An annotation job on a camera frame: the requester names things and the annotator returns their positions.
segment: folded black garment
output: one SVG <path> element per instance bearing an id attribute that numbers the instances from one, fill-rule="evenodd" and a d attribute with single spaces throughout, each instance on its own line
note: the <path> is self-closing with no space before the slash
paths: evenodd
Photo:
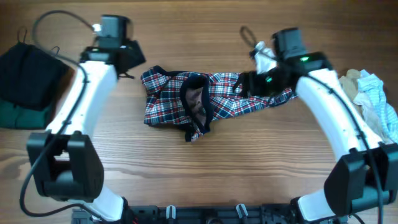
<path id="1" fill-rule="evenodd" d="M 0 98 L 41 111 L 53 100 L 68 69 L 37 47 L 18 42 L 0 56 Z"/>

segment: white cloth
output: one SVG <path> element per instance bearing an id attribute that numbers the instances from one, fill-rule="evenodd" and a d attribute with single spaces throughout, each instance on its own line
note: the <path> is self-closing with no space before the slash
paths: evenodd
<path id="1" fill-rule="evenodd" d="M 358 79 L 358 90 L 369 97 L 369 101 L 380 119 L 382 130 L 387 137 L 394 142 L 398 142 L 398 117 L 394 108 L 387 103 L 383 91 L 383 81 L 375 74 L 370 75 L 365 70 L 361 71 L 361 77 Z"/>
<path id="2" fill-rule="evenodd" d="M 376 133 L 383 140 L 385 144 L 391 144 L 392 141 L 388 138 L 388 135 L 383 131 L 381 126 L 380 118 L 373 108 L 371 100 L 366 93 L 358 93 L 353 102 L 356 105 L 362 106 L 362 116 L 374 133 Z"/>
<path id="3" fill-rule="evenodd" d="M 258 52 L 254 55 L 254 59 L 256 60 L 257 74 L 268 72 L 269 70 L 276 67 L 275 60 L 270 59 L 269 57 L 259 53 L 259 51 L 261 51 L 262 53 L 275 58 L 274 52 L 272 51 L 272 49 L 266 47 L 264 41 L 260 41 L 256 45 L 256 50 Z"/>

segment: green led light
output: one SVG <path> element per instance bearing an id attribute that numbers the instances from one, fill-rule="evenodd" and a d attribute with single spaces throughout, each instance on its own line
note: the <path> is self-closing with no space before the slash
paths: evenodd
<path id="1" fill-rule="evenodd" d="M 300 58 L 300 60 L 302 61 L 302 62 L 306 62 L 307 60 L 309 60 L 310 59 L 310 57 L 302 57 L 302 58 Z"/>

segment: crumpled fabric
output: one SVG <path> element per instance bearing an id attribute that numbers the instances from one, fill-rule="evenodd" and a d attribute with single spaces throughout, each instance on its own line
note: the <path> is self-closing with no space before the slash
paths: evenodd
<path id="1" fill-rule="evenodd" d="M 279 105 L 292 97 L 292 89 L 269 100 L 269 97 L 243 98 L 232 91 L 239 73 L 167 72 L 155 66 L 141 76 L 146 88 L 147 103 L 144 123 L 150 126 L 173 124 L 186 132 L 186 141 L 195 141 L 210 131 L 210 122 L 233 118 L 243 114 Z M 205 109 L 205 125 L 194 116 L 195 107 L 190 106 L 190 88 L 201 88 L 201 104 Z"/>
<path id="2" fill-rule="evenodd" d="M 344 92 L 351 100 L 354 101 L 355 96 L 358 95 L 358 79 L 361 78 L 361 73 L 358 70 L 350 69 L 347 71 L 345 76 L 342 76 L 338 79 L 343 88 Z M 355 109 L 359 114 L 362 114 L 361 107 L 359 105 L 354 104 Z"/>
<path id="3" fill-rule="evenodd" d="M 365 93 L 380 119 L 382 130 L 388 138 L 398 142 L 398 117 L 394 108 L 387 103 L 386 94 L 383 90 L 383 81 L 375 74 L 370 75 L 367 71 L 361 71 L 358 79 L 358 90 Z"/>
<path id="4" fill-rule="evenodd" d="M 354 99 L 354 103 L 362 107 L 362 115 L 374 133 L 376 133 L 383 140 L 385 144 L 393 143 L 388 135 L 384 132 L 379 116 L 373 108 L 371 100 L 366 93 L 358 93 Z"/>
<path id="5" fill-rule="evenodd" d="M 19 42 L 0 56 L 0 98 L 42 111 L 54 101 L 58 84 L 68 70 L 62 61 L 34 45 Z"/>
<path id="6" fill-rule="evenodd" d="M 254 59 L 256 60 L 256 69 L 257 74 L 268 72 L 269 70 L 276 67 L 276 61 L 270 59 L 267 56 L 264 56 L 262 53 L 275 58 L 274 52 L 272 49 L 266 47 L 264 41 L 258 42 L 256 48 L 254 49 L 257 53 L 254 55 Z"/>

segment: cable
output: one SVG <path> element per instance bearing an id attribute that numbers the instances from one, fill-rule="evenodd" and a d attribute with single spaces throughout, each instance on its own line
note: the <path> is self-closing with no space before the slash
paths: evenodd
<path id="1" fill-rule="evenodd" d="M 246 30 L 246 32 L 248 32 L 250 34 L 250 36 L 252 37 L 253 42 L 250 42 L 249 39 L 244 35 L 244 31 Z M 251 30 L 249 28 L 247 28 L 246 26 L 242 26 L 241 30 L 240 30 L 240 34 L 241 37 L 243 39 L 243 41 L 245 41 L 245 43 L 247 43 L 250 47 L 256 48 L 256 38 L 254 36 L 254 34 L 251 32 Z M 323 86 L 324 88 L 326 88 L 329 93 L 334 94 L 340 101 L 340 103 L 345 107 L 346 111 L 348 112 L 349 116 L 351 117 L 351 119 L 353 120 L 353 123 L 355 125 L 355 128 L 358 130 L 359 134 L 358 137 L 361 138 L 365 148 L 366 148 L 366 152 L 369 155 L 369 161 L 370 161 L 370 165 L 373 169 L 373 174 L 374 174 L 374 179 L 376 182 L 376 188 L 377 188 L 377 197 L 378 197 L 378 207 L 379 207 L 379 215 L 378 215 L 378 224 L 382 224 L 383 223 L 383 197 L 382 197 L 382 188 L 381 188 L 381 181 L 380 181 L 380 176 L 379 176 L 379 171 L 376 165 L 376 160 L 374 159 L 373 153 L 371 152 L 370 148 L 369 148 L 369 144 L 366 141 L 366 136 L 363 133 L 363 131 L 361 130 L 361 127 L 359 126 L 354 114 L 351 112 L 351 110 L 349 109 L 348 105 L 344 102 L 344 100 L 342 99 L 342 97 L 336 93 L 336 91 L 332 88 L 330 88 L 327 84 L 321 82 L 319 79 L 310 76 L 308 73 L 305 73 L 303 71 L 297 70 L 296 68 L 291 67 L 290 65 L 288 65 L 287 63 L 284 63 L 282 61 L 280 61 L 277 58 L 271 57 L 268 54 L 264 53 L 264 49 L 261 49 L 258 51 L 258 53 L 262 54 L 263 56 L 276 61 L 278 64 L 280 64 L 281 66 L 287 67 L 299 74 L 301 74 L 302 76 L 312 79 L 313 81 L 317 82 L 318 84 L 320 84 L 321 86 Z"/>
<path id="2" fill-rule="evenodd" d="M 60 47 L 58 47 L 58 46 L 55 46 L 55 47 L 51 48 L 51 50 L 54 50 L 54 49 L 56 49 L 56 50 L 57 50 L 57 53 L 55 53 L 55 54 L 58 54 L 58 53 L 60 52 Z"/>
<path id="3" fill-rule="evenodd" d="M 359 221 L 360 224 L 365 224 L 365 222 L 362 220 L 361 217 L 359 217 L 359 215 L 354 213 L 354 214 L 352 214 L 352 216 L 354 216 Z"/>
<path id="4" fill-rule="evenodd" d="M 124 76 L 119 75 L 119 78 L 131 78 L 131 79 L 135 79 L 134 76 L 129 75 L 127 72 L 124 72 L 123 75 L 124 75 Z"/>
<path id="5" fill-rule="evenodd" d="M 88 83 L 88 75 L 86 70 L 76 61 L 63 56 L 63 55 L 59 55 L 56 54 L 54 52 L 52 52 L 51 50 L 47 50 L 44 47 L 42 47 L 42 45 L 39 43 L 39 41 L 37 40 L 37 27 L 39 26 L 40 22 L 47 16 L 51 15 L 51 14 L 66 14 L 69 16 L 74 17 L 75 19 L 79 20 L 80 22 L 84 23 L 84 25 L 86 25 L 90 30 L 93 31 L 92 26 L 86 22 L 83 18 L 81 18 L 80 16 L 72 13 L 72 12 L 68 12 L 68 11 L 63 11 L 63 10 L 54 10 L 54 11 L 49 11 L 46 12 L 45 14 L 42 14 L 34 23 L 33 25 L 33 29 L 32 29 L 32 39 L 34 41 L 34 44 L 37 46 L 37 48 L 39 48 L 40 50 L 43 50 L 44 52 L 46 52 L 47 54 L 56 57 L 56 58 L 60 58 L 62 60 L 65 60 L 67 62 L 70 62 L 74 65 L 76 65 L 78 68 L 80 68 L 83 72 L 83 86 L 81 88 L 80 94 L 78 95 L 78 98 L 76 99 L 75 104 L 72 106 L 72 109 L 70 110 L 70 112 L 68 113 L 67 118 L 65 119 L 65 121 L 63 122 L 61 128 L 59 129 L 59 131 L 54 135 L 54 137 L 48 142 L 48 144 L 44 147 L 43 151 L 40 153 L 40 155 L 38 156 L 38 158 L 36 159 L 36 161 L 33 163 L 32 167 L 30 168 L 30 171 L 28 172 L 28 174 L 26 175 L 26 178 L 24 180 L 24 183 L 22 184 L 22 188 L 21 188 L 21 194 L 19 196 L 19 205 L 21 207 L 21 210 L 28 216 L 31 217 L 46 217 L 49 215 L 53 215 L 56 214 L 58 212 L 62 212 L 66 209 L 72 208 L 72 207 L 80 207 L 84 210 L 86 210 L 88 213 L 90 213 L 91 215 L 93 215 L 96 218 L 99 218 L 100 220 L 104 221 L 105 223 L 107 222 L 106 220 L 104 220 L 100 215 L 96 214 L 95 212 L 91 211 L 90 209 L 88 209 L 87 207 L 85 207 L 84 205 L 80 204 L 80 203 L 74 203 L 71 205 L 67 205 L 64 206 L 62 208 L 58 208 L 56 210 L 53 210 L 51 212 L 46 212 L 46 213 L 33 213 L 30 212 L 25 205 L 25 194 L 26 194 L 26 188 L 29 184 L 30 178 L 33 176 L 34 171 L 36 170 L 38 164 L 40 163 L 40 161 L 42 159 L 44 159 L 44 157 L 50 152 L 52 146 L 55 144 L 55 140 L 59 137 L 59 135 L 61 135 L 63 133 L 63 131 L 65 130 L 65 128 L 67 127 L 67 125 L 69 124 L 74 112 L 76 111 L 81 99 L 83 98 L 83 95 L 86 91 L 87 88 L 87 83 Z"/>
<path id="6" fill-rule="evenodd" d="M 27 29 L 26 29 L 26 27 L 25 27 L 25 26 L 21 26 L 21 27 L 18 29 L 18 31 L 17 31 L 17 40 L 18 40 L 18 42 L 20 42 L 20 43 L 21 43 L 21 41 L 19 40 L 19 31 L 21 31 L 21 29 L 22 29 L 22 28 L 24 28 L 24 29 L 25 29 L 24 41 L 23 41 L 22 43 L 25 43 L 25 40 L 26 40 L 26 35 L 27 35 Z"/>

